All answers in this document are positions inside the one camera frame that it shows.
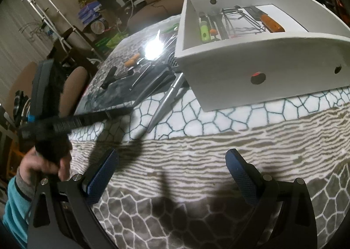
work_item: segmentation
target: metal wire rack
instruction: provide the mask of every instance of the metal wire rack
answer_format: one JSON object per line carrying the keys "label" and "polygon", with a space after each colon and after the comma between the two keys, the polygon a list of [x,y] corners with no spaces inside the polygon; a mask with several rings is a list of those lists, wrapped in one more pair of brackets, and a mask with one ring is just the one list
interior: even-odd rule
{"label": "metal wire rack", "polygon": [[[260,25],[259,22],[257,22],[254,18],[242,10],[239,10],[237,8],[223,9],[222,14],[225,20],[225,28],[230,38],[247,34],[260,34],[266,32],[264,25]],[[235,21],[242,19],[245,20],[245,22],[240,21],[240,23],[244,23],[243,26],[246,27],[238,27],[234,25]]]}

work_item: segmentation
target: bright light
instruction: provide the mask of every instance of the bright light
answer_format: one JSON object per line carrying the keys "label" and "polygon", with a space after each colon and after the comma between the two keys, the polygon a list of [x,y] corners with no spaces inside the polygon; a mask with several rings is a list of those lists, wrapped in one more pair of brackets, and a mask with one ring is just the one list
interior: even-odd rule
{"label": "bright light", "polygon": [[164,43],[159,40],[160,30],[158,30],[157,36],[148,42],[145,47],[145,58],[146,60],[155,60],[162,52]]}

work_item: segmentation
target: blue grip pad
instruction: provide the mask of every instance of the blue grip pad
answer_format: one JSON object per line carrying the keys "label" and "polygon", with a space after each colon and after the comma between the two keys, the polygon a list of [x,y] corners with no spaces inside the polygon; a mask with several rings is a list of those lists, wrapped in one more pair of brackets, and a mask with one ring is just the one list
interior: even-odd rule
{"label": "blue grip pad", "polygon": [[258,189],[247,173],[248,163],[234,149],[230,149],[225,156],[226,167],[238,185],[246,203],[256,206],[259,202]]}
{"label": "blue grip pad", "polygon": [[113,149],[87,186],[86,203],[89,206],[98,203],[118,163],[119,155],[115,149]]}

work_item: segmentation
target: white cable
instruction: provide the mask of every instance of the white cable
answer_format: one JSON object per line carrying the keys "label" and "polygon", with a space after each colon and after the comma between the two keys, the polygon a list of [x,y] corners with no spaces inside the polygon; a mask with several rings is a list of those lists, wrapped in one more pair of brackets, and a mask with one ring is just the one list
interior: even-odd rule
{"label": "white cable", "polygon": [[87,57],[87,59],[88,59],[88,61],[90,61],[91,63],[95,63],[95,62],[101,63],[101,60],[99,60],[99,59],[90,59],[90,58],[88,58],[88,57]]}
{"label": "white cable", "polygon": [[120,34],[123,34],[123,33],[127,30],[128,25],[129,25],[129,20],[130,20],[130,18],[132,17],[132,14],[134,13],[134,3],[133,3],[133,1],[132,1],[132,0],[128,0],[125,4],[127,4],[129,1],[131,1],[131,14],[130,14],[130,16],[129,16],[129,19],[128,19],[127,23],[126,23],[126,27],[125,27],[125,29],[124,29],[123,32],[120,31],[119,25],[117,25],[117,29],[118,29],[118,31],[119,31]]}

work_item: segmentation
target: storage box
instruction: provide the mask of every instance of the storage box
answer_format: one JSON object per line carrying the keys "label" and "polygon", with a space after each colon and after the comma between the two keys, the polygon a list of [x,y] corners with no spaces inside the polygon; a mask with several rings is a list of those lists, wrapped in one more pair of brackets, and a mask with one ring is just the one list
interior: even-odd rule
{"label": "storage box", "polygon": [[[204,44],[200,12],[237,5],[266,11],[286,32]],[[350,29],[314,0],[185,0],[175,57],[202,109],[223,109],[349,85]]]}

